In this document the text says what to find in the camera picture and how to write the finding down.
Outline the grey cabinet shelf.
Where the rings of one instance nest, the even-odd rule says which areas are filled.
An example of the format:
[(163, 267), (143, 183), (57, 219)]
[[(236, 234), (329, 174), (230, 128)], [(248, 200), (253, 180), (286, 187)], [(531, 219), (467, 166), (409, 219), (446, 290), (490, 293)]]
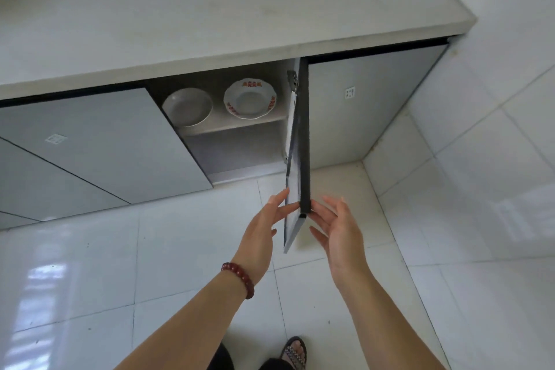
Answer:
[(261, 123), (281, 121), (287, 118), (288, 107), (283, 102), (277, 103), (268, 114), (257, 119), (241, 119), (231, 114), (223, 105), (218, 104), (202, 122), (189, 127), (176, 127), (175, 130), (178, 135), (187, 137), (229, 130), (232, 128), (253, 126)]

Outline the person's left hand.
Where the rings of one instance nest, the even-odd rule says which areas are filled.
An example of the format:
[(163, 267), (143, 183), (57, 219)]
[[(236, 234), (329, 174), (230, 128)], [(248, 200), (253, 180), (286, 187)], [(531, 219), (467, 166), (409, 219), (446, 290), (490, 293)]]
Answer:
[(273, 237), (277, 222), (267, 221), (267, 202), (246, 227), (238, 250), (232, 258), (247, 275), (252, 286), (256, 286), (266, 274), (272, 254)]

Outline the person's foot in beaded sandal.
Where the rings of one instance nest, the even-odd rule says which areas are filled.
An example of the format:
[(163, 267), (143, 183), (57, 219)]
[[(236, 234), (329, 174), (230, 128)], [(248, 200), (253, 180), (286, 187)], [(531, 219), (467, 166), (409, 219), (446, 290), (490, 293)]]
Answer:
[(288, 339), (281, 351), (280, 360), (293, 370), (306, 370), (307, 348), (303, 339), (299, 336)]

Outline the person's left forearm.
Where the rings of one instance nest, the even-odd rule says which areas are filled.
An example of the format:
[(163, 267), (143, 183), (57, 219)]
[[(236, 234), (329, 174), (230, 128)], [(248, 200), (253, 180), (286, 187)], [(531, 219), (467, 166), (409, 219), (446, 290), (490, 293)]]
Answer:
[(248, 276), (231, 264), (114, 370), (207, 370), (233, 317), (253, 295)]

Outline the plain grey bowl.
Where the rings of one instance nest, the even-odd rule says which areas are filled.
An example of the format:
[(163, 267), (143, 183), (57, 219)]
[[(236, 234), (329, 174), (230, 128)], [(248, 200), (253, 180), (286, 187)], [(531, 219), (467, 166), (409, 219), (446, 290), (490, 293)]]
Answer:
[(173, 92), (162, 104), (163, 112), (175, 128), (193, 127), (202, 123), (209, 117), (212, 109), (211, 96), (194, 87)]

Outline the wide grey cabinet door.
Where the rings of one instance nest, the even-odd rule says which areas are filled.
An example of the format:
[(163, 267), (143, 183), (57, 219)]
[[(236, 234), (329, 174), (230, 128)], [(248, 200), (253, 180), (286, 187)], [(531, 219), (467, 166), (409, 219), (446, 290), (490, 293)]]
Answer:
[(2, 107), (0, 137), (130, 204), (212, 189), (144, 88)]

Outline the person's right forearm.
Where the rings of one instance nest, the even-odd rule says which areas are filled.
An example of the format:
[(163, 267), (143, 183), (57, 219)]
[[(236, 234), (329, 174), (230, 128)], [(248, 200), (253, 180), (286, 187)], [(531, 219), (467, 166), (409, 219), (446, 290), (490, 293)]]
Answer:
[(368, 268), (332, 277), (370, 370), (446, 370)]

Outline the white bowl with red pattern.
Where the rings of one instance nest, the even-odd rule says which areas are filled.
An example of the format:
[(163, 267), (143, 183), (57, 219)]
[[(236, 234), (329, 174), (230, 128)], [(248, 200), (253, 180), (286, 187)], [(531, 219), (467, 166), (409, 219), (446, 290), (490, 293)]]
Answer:
[(226, 89), (223, 102), (233, 116), (254, 120), (267, 115), (275, 107), (277, 93), (262, 79), (240, 79)]

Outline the person's right hand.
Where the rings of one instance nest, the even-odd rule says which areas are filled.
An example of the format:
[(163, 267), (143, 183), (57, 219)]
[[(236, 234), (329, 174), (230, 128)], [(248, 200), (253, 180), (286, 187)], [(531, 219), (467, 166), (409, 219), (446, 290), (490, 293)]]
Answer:
[(325, 251), (337, 289), (345, 293), (371, 275), (364, 238), (344, 199), (324, 196), (323, 201), (311, 200), (309, 217), (316, 226), (310, 232)]

